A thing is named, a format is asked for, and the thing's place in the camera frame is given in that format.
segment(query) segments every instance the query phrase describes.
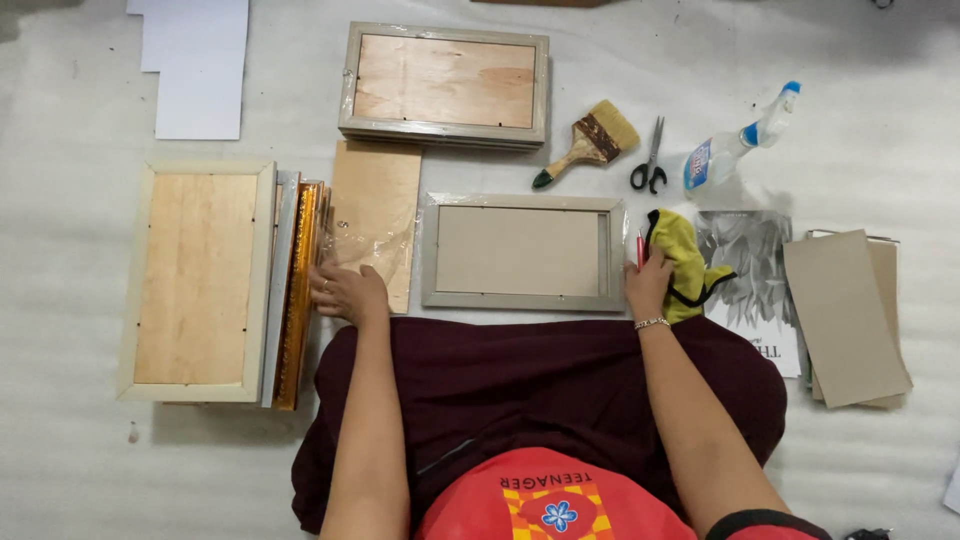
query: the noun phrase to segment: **hand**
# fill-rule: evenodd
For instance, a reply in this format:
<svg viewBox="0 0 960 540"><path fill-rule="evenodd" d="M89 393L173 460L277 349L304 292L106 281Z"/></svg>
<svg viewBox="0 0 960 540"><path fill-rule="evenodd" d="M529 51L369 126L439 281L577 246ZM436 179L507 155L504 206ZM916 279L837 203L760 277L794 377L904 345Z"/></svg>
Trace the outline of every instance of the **hand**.
<svg viewBox="0 0 960 540"><path fill-rule="evenodd" d="M627 275L624 291L634 313L634 320L646 321L662 317L666 287L673 275L673 261L666 258L663 249L657 244L651 244L650 258L643 268L637 270L635 264L627 261L623 265L623 272Z"/></svg>
<svg viewBox="0 0 960 540"><path fill-rule="evenodd" d="M387 285L372 266L361 266L358 274L325 262L310 267L309 278L310 297L321 315L346 319L357 329L390 317Z"/></svg>

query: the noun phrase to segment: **red shirt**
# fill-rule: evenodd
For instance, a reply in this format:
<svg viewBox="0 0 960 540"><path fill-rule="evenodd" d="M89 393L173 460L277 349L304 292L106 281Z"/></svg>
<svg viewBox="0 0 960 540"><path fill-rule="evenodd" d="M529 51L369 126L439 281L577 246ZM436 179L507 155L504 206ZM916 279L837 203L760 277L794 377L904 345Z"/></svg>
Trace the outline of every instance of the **red shirt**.
<svg viewBox="0 0 960 540"><path fill-rule="evenodd" d="M453 482L427 511L419 540L696 540L632 480L544 448L498 455ZM816 540L813 525L771 510L724 518L708 540Z"/></svg>

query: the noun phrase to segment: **bottle label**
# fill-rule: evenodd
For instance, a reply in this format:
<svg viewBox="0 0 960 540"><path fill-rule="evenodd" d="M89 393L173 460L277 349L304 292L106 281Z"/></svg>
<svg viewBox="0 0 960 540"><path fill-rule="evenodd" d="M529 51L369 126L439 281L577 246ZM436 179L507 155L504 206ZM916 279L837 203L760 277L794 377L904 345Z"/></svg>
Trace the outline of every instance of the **bottle label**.
<svg viewBox="0 0 960 540"><path fill-rule="evenodd" d="M684 189L693 189L707 181L707 168L710 163L710 143L713 137L701 144L686 159L684 167Z"/></svg>

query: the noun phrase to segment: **brush bristles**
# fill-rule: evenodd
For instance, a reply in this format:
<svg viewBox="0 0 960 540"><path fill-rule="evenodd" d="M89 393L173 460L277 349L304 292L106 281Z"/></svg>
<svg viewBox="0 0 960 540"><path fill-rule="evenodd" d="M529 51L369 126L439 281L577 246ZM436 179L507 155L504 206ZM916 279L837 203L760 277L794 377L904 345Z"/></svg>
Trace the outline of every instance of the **brush bristles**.
<svg viewBox="0 0 960 540"><path fill-rule="evenodd" d="M590 110L590 114L597 119L598 124L603 126L607 135L620 147L620 150L625 152L640 143L640 135L636 133L634 126L630 125L630 122L610 101L606 99L601 101Z"/></svg>

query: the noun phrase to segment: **red pen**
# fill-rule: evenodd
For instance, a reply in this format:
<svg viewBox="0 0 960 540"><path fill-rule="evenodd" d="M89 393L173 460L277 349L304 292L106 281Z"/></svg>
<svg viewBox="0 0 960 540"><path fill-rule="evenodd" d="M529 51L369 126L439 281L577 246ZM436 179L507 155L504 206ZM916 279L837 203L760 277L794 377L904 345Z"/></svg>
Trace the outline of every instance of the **red pen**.
<svg viewBox="0 0 960 540"><path fill-rule="evenodd" d="M643 229L636 231L636 269L643 268L645 257L643 256Z"/></svg>

